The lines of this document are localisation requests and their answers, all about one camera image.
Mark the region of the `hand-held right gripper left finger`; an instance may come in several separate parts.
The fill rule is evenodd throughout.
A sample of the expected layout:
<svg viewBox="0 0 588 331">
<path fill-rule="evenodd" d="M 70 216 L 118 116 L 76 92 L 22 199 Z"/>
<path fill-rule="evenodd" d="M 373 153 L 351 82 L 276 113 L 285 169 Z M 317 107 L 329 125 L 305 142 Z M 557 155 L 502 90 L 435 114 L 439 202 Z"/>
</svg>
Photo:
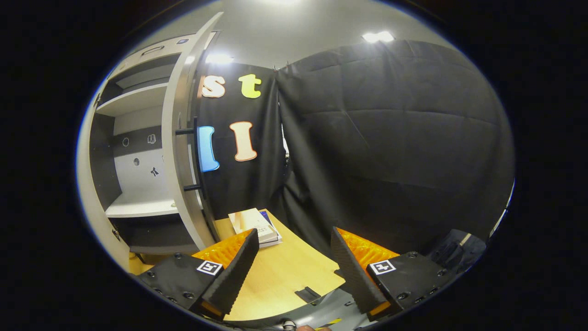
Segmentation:
<svg viewBox="0 0 588 331">
<path fill-rule="evenodd" d="M 258 251 L 258 231 L 253 228 L 193 255 L 164 258 L 137 281 L 184 310 L 221 322 L 231 312 Z"/>
</svg>

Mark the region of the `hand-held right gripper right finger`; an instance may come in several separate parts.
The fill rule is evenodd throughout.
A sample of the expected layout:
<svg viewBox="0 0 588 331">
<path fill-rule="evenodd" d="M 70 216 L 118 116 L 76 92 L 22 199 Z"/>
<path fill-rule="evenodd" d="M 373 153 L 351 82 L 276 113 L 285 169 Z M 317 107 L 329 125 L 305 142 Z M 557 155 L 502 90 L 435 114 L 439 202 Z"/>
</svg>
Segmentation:
<svg viewBox="0 0 588 331">
<path fill-rule="evenodd" d="M 330 249 L 359 312 L 372 322 L 415 308 L 453 280 L 451 270 L 416 251 L 398 254 L 341 228 L 332 228 Z"/>
</svg>

